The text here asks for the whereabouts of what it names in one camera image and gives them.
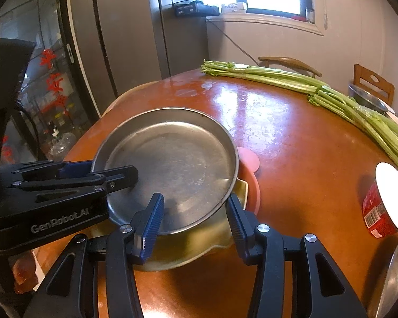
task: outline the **stainless steel bowl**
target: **stainless steel bowl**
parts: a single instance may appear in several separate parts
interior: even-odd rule
[[[398,317],[398,245],[391,258],[379,302],[377,302],[378,293],[374,294],[369,305],[368,316],[370,318]]]
[[[388,111],[383,101],[354,84],[350,83],[348,85],[348,95],[360,105],[377,111],[382,115]]]
[[[154,192],[164,196],[159,235],[192,228],[213,215],[233,190],[239,155],[215,119],[187,108],[147,111],[119,125],[102,143],[92,171],[134,165],[139,181],[108,195],[109,218],[130,223]]]

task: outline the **wooden table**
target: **wooden table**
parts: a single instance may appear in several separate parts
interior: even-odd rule
[[[398,242],[398,236],[375,239],[362,219],[361,203],[374,181],[376,165],[390,162],[370,138],[330,111],[311,105],[303,94],[196,70],[128,94],[88,130],[67,160],[92,159],[120,123],[166,106],[214,116],[238,146],[254,151],[261,160],[260,222],[294,237],[316,234],[367,305],[374,275]],[[69,239],[39,250],[45,272]],[[100,315],[107,317],[103,264],[100,271]],[[243,318],[255,271],[242,264],[232,247],[178,269],[135,276],[145,318]],[[287,275],[285,307],[291,302],[290,278]]]

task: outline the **cup lid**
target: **cup lid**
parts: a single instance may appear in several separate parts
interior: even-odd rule
[[[398,228],[398,170],[385,162],[379,163],[376,166],[376,183],[386,211]]]

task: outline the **metal bowl rim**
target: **metal bowl rim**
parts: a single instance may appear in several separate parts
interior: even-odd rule
[[[192,227],[195,227],[195,226],[197,226],[198,224],[200,224],[200,223],[202,223],[203,221],[205,221],[205,220],[207,220],[208,218],[210,218],[212,215],[214,215],[214,213],[217,212],[217,210],[220,209],[220,208],[222,207],[222,205],[225,203],[225,201],[228,199],[228,197],[230,196],[231,192],[233,191],[234,185],[236,184],[237,176],[238,176],[238,174],[239,174],[239,152],[238,152],[238,150],[237,150],[236,143],[234,142],[233,137],[231,136],[231,134],[228,132],[228,130],[225,128],[225,126],[223,126],[220,122],[218,122],[214,117],[208,115],[207,113],[205,113],[205,112],[203,112],[203,111],[195,110],[195,109],[192,109],[192,108],[179,107],[179,106],[168,106],[168,107],[165,107],[165,108],[156,108],[156,109],[153,109],[153,110],[148,110],[148,111],[145,111],[145,112],[138,113],[137,115],[135,115],[135,116],[129,118],[128,120],[126,120],[126,121],[120,123],[120,124],[119,124],[114,130],[112,130],[112,131],[109,133],[109,135],[102,141],[102,143],[100,144],[98,150],[96,151],[96,154],[94,155],[94,159],[93,159],[93,162],[92,162],[91,171],[94,172],[94,167],[95,167],[95,165],[96,165],[96,159],[97,159],[97,157],[98,157],[98,154],[99,154],[100,151],[102,150],[104,144],[105,144],[105,143],[110,139],[110,137],[113,135],[113,133],[115,133],[120,127],[122,127],[124,124],[130,122],[132,119],[134,119],[134,118],[136,118],[136,117],[139,117],[139,116],[141,116],[141,115],[145,115],[145,114],[147,114],[147,113],[151,113],[151,112],[154,112],[154,111],[160,111],[160,110],[186,110],[186,111],[190,111],[190,112],[194,112],[194,113],[199,113],[200,115],[203,115],[203,116],[208,117],[209,119],[211,119],[212,121],[214,121],[218,126],[220,126],[220,127],[224,130],[224,132],[227,134],[227,136],[229,137],[229,139],[230,139],[230,141],[231,141],[231,144],[233,145],[234,154],[235,154],[235,159],[236,159],[236,164],[235,164],[235,167],[234,167],[234,176],[233,176],[233,179],[232,179],[232,181],[231,181],[231,183],[230,183],[230,186],[229,186],[227,192],[225,193],[225,195],[223,196],[223,198],[219,201],[219,203],[217,203],[217,205],[216,205],[213,209],[211,209],[205,216],[203,216],[203,217],[200,218],[199,220],[197,220],[197,221],[191,223],[190,225],[187,225],[187,226],[184,226],[184,227],[182,227],[182,228],[175,229],[175,230],[172,230],[172,231],[168,231],[168,232],[165,232],[165,233],[158,233],[158,235],[174,235],[174,234],[176,234],[176,233],[184,232],[184,231],[186,231],[186,230],[188,230],[188,229],[190,229],[190,228],[192,228]]]
[[[369,104],[372,104],[374,107],[378,108],[380,111],[383,111],[383,112],[389,111],[388,108],[386,107],[386,105],[384,104],[384,102],[380,98],[372,95],[371,93],[367,92],[365,89],[362,89],[361,87],[354,85],[352,83],[350,83],[348,86],[355,94],[359,95],[362,99],[367,101]],[[375,102],[369,100],[367,98],[368,96],[374,97],[377,100],[378,105]]]
[[[389,281],[388,275],[390,275],[393,272],[393,270],[391,268],[391,265],[392,265],[393,260],[396,258],[397,255],[398,255],[398,245],[396,246],[395,251],[392,254],[391,260],[389,261],[389,267],[388,267],[388,270],[387,270],[387,273],[386,273],[386,278],[385,278],[385,281],[383,282],[382,293],[380,294],[380,301],[379,301],[379,304],[377,305],[376,317],[378,317],[379,311],[382,308],[383,300],[385,299],[385,297],[387,295],[386,290],[385,290],[385,286],[387,286],[388,281]]]

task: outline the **barcode label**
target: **barcode label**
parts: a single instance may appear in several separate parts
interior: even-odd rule
[[[372,208],[365,216],[364,221],[367,228],[373,226],[376,222],[380,220],[380,216],[386,211],[383,203],[380,203],[378,206]]]

